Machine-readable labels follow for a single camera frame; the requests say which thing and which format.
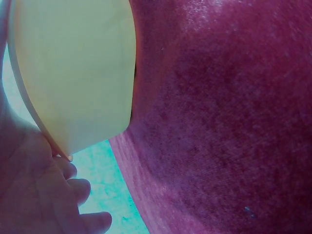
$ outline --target turquoise floor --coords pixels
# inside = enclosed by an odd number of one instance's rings
[[[3,85],[13,109],[35,124],[20,96],[6,49],[3,63]],[[81,213],[109,211],[113,223],[108,234],[148,234],[148,230],[128,191],[108,141],[74,155],[77,178],[91,183],[91,195],[80,207]]]

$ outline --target skin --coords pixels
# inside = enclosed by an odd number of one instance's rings
[[[0,3],[1,66],[10,2]],[[11,111],[2,79],[0,129],[0,233],[98,234],[110,228],[107,212],[79,214],[90,183],[74,179],[75,166],[53,152],[39,129]]]

